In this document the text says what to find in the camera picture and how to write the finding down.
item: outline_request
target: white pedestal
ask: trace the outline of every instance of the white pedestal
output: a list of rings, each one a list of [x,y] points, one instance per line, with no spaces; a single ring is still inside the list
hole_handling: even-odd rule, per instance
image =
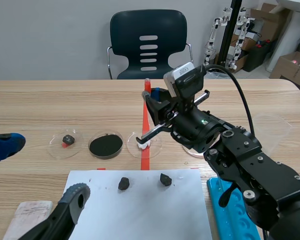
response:
[[[300,39],[300,12],[292,13],[291,21],[276,46],[266,70],[272,72],[280,56],[296,51]]]

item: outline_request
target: wooden block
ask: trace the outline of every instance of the wooden block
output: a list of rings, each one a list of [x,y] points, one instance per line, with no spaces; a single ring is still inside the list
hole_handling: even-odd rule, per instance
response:
[[[34,226],[49,217],[52,205],[52,201],[24,201],[20,203],[3,240],[18,240]]]

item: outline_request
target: black pole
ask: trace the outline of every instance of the black pole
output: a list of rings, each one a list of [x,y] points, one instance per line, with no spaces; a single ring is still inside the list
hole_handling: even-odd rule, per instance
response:
[[[217,64],[223,67],[226,66],[226,59],[231,44],[231,38],[235,31],[241,4],[242,4],[242,0],[232,0],[231,2],[232,13],[231,13],[230,20],[228,21],[228,24],[225,26],[225,30],[222,38],[222,44],[220,48],[220,54],[217,61]]]

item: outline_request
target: blue tray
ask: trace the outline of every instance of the blue tray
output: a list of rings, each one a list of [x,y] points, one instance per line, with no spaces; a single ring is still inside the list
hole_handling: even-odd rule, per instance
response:
[[[219,206],[222,193],[231,186],[231,182],[213,177],[206,182],[216,220],[220,240],[260,240],[256,225],[246,213],[242,193],[232,192],[227,207]]]

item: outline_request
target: clear plastic bag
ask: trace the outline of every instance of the clear plastic bag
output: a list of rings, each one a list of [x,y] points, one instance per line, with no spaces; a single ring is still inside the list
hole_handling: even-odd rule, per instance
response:
[[[204,78],[205,79],[229,79],[230,77],[223,72],[208,71],[204,76]]]

